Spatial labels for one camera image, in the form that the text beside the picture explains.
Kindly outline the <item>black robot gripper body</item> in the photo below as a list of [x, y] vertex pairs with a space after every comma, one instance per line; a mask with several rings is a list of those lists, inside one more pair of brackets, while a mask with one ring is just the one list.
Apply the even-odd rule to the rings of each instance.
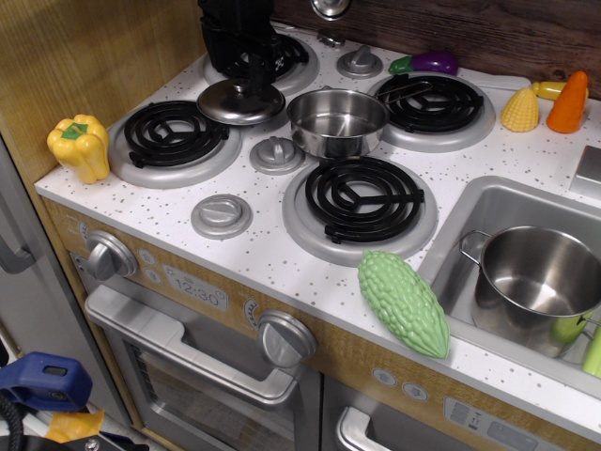
[[240, 53], [281, 59], [280, 39], [271, 26], [272, 1], [199, 0], [201, 28], [213, 68], [223, 73]]

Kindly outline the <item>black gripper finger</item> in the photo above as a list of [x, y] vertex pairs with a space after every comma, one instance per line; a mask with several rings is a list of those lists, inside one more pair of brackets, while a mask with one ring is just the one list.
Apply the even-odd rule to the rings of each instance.
[[250, 54], [248, 57], [250, 89], [254, 98], [271, 101], [276, 79], [276, 60], [271, 55]]

